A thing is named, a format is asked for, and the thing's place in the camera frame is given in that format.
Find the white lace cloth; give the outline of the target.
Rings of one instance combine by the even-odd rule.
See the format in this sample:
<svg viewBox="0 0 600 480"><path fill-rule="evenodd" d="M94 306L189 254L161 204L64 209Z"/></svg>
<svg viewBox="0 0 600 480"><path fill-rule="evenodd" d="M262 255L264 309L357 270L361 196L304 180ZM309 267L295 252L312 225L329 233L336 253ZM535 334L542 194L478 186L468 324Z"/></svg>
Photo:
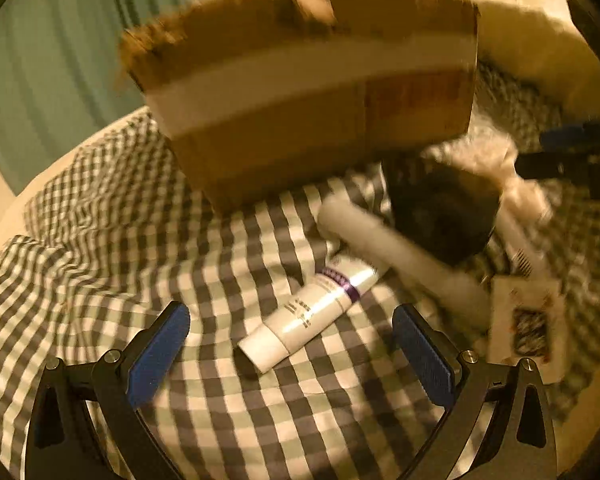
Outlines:
<svg viewBox="0 0 600 480"><path fill-rule="evenodd" d="M501 193L501 203L522 224L545 223L552 208L539 183L524 180L515 169L518 148L512 136L486 114L475 110L465 134L424 151L437 162L487 178Z"/></svg>

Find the white brown snack sachet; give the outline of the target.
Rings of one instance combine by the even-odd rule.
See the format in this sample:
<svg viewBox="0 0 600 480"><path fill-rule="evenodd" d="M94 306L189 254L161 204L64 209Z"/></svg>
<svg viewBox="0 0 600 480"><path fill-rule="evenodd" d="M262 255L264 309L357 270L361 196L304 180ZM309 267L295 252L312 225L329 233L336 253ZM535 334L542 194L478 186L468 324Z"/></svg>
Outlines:
<svg viewBox="0 0 600 480"><path fill-rule="evenodd" d="M515 365L530 359L545 385L560 382L567 367L562 283L554 278L498 275L492 280L491 299L488 361Z"/></svg>

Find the cream pillow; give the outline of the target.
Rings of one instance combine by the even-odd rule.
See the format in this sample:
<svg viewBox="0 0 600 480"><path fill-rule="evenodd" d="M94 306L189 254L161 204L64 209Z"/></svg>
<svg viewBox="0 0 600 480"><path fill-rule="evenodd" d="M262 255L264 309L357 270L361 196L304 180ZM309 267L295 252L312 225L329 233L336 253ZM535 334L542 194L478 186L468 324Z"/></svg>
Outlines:
<svg viewBox="0 0 600 480"><path fill-rule="evenodd" d="M574 119L600 119L600 60L576 31L514 0L469 0L479 12L478 57L533 84Z"/></svg>

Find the white toothpaste tube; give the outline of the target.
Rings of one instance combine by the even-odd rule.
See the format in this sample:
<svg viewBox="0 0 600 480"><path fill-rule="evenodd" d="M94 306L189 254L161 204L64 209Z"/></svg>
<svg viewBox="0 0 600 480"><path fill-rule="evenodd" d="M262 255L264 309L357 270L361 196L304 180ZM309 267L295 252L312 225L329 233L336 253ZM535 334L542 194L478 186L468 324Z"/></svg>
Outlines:
<svg viewBox="0 0 600 480"><path fill-rule="evenodd" d="M239 350L259 373L267 373L357 304L387 271L385 263L368 261L348 250L338 252L239 341Z"/></svg>

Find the green checkered cloth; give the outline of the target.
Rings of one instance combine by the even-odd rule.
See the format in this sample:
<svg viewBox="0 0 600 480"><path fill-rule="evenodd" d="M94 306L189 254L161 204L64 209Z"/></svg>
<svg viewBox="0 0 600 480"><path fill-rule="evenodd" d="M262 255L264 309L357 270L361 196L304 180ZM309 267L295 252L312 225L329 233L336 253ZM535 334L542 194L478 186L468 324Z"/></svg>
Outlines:
<svg viewBox="0 0 600 480"><path fill-rule="evenodd" d="M518 154L539 151L544 131L600 122L568 116L489 65L479 68L475 110L512 136ZM378 262L321 233L321 204L336 195L396 229L381 162L431 158L425 150L217 214L186 183L147 108L79 148L0 247L0 479L27 479L47 361L83 364L122 350L172 301L188 307L189 333L140 416L181 479L402 479L443 408L394 339L393 311L411 304L457 350L488 363L491 323L475 330L388 266L357 304L267 373L238 344L338 252ZM600 478L600 200L566 180L532 181L552 216L531 226L515 219L565 297L565 375L543 382L555 479ZM491 318L492 280L521 276L495 223L483 250L452 268L488 293ZM118 479L136 479L99 405L86 405Z"/></svg>

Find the white plastic bottle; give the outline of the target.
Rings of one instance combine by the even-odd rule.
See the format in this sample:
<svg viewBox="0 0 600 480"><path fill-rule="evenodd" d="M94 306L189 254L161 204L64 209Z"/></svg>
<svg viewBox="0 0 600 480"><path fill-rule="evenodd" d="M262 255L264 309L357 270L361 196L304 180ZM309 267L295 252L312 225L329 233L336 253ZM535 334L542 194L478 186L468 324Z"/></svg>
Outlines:
<svg viewBox="0 0 600 480"><path fill-rule="evenodd" d="M484 332L490 327L491 300L474 278L434 258L376 214L331 195L321 204L317 226L325 236L390 266L475 330Z"/></svg>

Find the brown cardboard box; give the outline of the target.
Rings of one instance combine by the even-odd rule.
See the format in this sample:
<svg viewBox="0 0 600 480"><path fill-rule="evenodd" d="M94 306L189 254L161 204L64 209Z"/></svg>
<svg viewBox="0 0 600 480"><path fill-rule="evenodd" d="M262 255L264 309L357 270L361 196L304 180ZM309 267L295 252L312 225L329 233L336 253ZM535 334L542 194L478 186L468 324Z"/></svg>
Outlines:
<svg viewBox="0 0 600 480"><path fill-rule="evenodd" d="M121 64L220 214L467 130L471 0L198 0L128 29Z"/></svg>

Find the green curtain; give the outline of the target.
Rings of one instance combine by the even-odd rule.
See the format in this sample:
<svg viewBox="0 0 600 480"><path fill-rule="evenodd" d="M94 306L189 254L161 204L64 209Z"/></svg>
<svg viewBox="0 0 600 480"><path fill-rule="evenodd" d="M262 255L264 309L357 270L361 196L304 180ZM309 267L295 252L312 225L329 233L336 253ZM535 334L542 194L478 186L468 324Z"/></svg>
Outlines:
<svg viewBox="0 0 600 480"><path fill-rule="evenodd" d="M0 173L20 193L94 132L140 107L118 43L186 0L6 0L0 9Z"/></svg>

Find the black clip object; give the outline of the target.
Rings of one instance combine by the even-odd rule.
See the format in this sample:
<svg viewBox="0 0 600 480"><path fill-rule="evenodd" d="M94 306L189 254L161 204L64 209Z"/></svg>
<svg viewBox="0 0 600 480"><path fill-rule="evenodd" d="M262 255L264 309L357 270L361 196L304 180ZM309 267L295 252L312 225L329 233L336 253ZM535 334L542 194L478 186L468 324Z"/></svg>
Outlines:
<svg viewBox="0 0 600 480"><path fill-rule="evenodd" d="M381 165L398 232L449 266L483 250L501 203L494 182L422 156Z"/></svg>

